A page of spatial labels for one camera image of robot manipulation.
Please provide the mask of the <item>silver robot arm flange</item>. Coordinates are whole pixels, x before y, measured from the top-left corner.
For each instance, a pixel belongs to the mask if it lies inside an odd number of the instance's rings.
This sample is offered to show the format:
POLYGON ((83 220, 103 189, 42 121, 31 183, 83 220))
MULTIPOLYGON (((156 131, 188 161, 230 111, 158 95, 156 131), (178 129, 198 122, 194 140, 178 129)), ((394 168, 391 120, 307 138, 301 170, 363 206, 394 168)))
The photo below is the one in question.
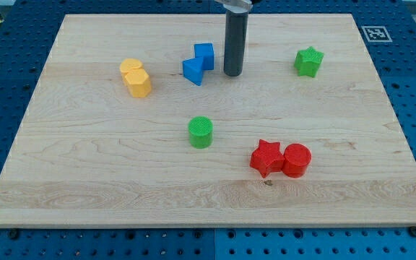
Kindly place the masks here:
POLYGON ((252 0, 215 0, 224 8, 236 13, 249 12, 254 5, 252 0))

